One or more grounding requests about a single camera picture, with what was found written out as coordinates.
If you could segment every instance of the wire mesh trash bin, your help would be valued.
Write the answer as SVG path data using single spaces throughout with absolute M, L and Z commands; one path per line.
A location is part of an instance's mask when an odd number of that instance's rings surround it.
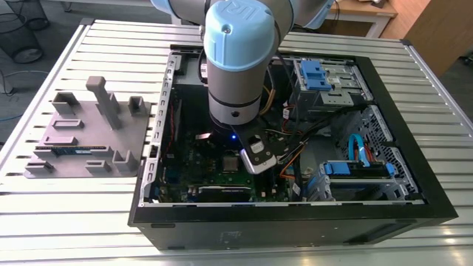
M 13 12 L 26 18 L 29 29 L 40 30 L 49 26 L 49 20 L 38 0 L 5 0 L 5 2 Z
M 14 63 L 34 62 L 42 56 L 33 32 L 20 14 L 0 14 L 0 48 Z

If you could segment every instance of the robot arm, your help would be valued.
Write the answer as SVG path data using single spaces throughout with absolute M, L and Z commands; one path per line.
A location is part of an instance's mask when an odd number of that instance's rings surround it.
M 158 10 L 205 25 L 210 116 L 238 135 L 240 155 L 253 174 L 277 163 L 254 119 L 269 61 L 293 24 L 318 28 L 333 1 L 152 0 Z

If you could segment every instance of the black computer case frame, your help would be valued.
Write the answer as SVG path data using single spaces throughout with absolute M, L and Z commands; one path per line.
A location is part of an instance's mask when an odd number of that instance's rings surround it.
M 350 55 L 290 53 L 350 59 L 360 67 L 396 146 L 408 163 L 425 204 L 288 207 L 138 207 L 140 185 L 129 215 L 158 249 L 309 247 L 377 243 L 420 226 L 457 217 L 401 113 L 369 58 Z

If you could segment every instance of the ur logo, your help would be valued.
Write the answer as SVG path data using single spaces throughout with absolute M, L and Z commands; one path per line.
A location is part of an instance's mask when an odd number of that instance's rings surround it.
M 237 0 L 229 1 L 228 6 L 224 11 L 229 14 L 241 17 L 245 20 L 250 20 L 254 17 L 257 7 L 246 5 L 244 2 Z

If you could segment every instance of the metal slotted table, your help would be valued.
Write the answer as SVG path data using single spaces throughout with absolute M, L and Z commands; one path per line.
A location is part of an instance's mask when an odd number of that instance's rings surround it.
M 461 265 L 473 261 L 473 126 L 417 52 L 398 40 L 290 34 L 281 50 L 370 57 L 460 218 L 370 246 L 160 252 L 126 225 L 136 178 L 26 180 L 58 91 L 90 97 L 104 76 L 117 100 L 142 96 L 157 112 L 169 45 L 201 45 L 193 26 L 84 20 L 0 151 L 0 264 Z M 146 140 L 144 156 L 148 154 Z

